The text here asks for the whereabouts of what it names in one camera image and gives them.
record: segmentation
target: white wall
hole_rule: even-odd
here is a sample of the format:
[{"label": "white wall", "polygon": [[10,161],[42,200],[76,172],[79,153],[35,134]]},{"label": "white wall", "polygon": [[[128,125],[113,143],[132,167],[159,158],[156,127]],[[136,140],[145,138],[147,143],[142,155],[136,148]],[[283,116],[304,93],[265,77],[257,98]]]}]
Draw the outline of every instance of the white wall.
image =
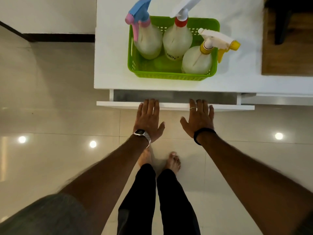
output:
[{"label": "white wall", "polygon": [[0,21],[21,33],[94,34],[96,0],[0,0]]}]

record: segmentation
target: white countertop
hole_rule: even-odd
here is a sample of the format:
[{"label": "white countertop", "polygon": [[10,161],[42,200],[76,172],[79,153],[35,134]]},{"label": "white countertop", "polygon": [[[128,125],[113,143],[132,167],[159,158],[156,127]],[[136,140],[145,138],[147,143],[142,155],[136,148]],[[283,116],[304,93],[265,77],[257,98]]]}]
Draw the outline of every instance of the white countertop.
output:
[{"label": "white countertop", "polygon": [[[201,0],[189,17],[215,18],[220,31],[241,43],[225,53],[213,77],[203,81],[139,78],[127,68],[129,26],[137,0],[97,0],[96,89],[222,91],[312,94],[313,77],[262,76],[263,0]],[[152,0],[149,14],[168,16],[180,0]]]}]

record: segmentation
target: plastic bottle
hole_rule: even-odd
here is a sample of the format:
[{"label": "plastic bottle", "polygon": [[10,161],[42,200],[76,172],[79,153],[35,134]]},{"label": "plastic bottle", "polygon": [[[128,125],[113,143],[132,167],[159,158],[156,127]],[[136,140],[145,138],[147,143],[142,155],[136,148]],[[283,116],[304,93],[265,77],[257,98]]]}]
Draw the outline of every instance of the plastic bottle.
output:
[{"label": "plastic bottle", "polygon": [[139,0],[125,18],[125,22],[133,27],[134,44],[145,59],[156,58],[162,48],[162,33],[151,24],[148,13],[150,2]]},{"label": "plastic bottle", "polygon": [[186,52],[182,60],[182,73],[206,74],[212,66],[210,53],[214,47],[218,48],[218,63],[221,62],[225,52],[230,49],[237,51],[240,47],[239,42],[220,32],[200,28],[198,33],[204,41],[200,46],[194,46]]},{"label": "plastic bottle", "polygon": [[193,42],[193,35],[187,28],[188,11],[199,1],[201,0],[182,0],[170,14],[170,18],[175,17],[175,23],[165,31],[163,36],[165,55],[170,60],[182,60]]}]

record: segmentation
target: white spray nozzle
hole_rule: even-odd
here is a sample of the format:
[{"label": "white spray nozzle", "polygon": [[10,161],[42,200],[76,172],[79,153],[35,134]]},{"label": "white spray nozzle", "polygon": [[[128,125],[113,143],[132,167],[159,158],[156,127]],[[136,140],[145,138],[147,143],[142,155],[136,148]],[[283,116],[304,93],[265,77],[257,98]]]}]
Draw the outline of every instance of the white spray nozzle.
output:
[{"label": "white spray nozzle", "polygon": [[185,21],[188,18],[188,11],[190,11],[201,0],[182,0],[175,6],[170,13],[170,18],[177,17],[179,21]]},{"label": "white spray nozzle", "polygon": [[212,49],[213,47],[218,48],[217,60],[219,63],[221,62],[225,52],[228,52],[230,49],[237,51],[240,47],[240,43],[238,41],[220,32],[200,28],[198,33],[203,37],[203,45],[206,49]]}]

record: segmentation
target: forearm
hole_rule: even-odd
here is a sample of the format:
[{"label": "forearm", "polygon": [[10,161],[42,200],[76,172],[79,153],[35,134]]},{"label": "forearm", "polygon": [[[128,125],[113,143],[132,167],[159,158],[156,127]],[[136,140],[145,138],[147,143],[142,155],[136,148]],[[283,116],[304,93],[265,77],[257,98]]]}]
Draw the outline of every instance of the forearm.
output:
[{"label": "forearm", "polygon": [[264,234],[291,234],[313,209],[312,193],[214,133],[198,142]]},{"label": "forearm", "polygon": [[147,146],[146,138],[132,135],[117,150],[60,191],[83,204],[95,234],[101,234],[135,163]]}]

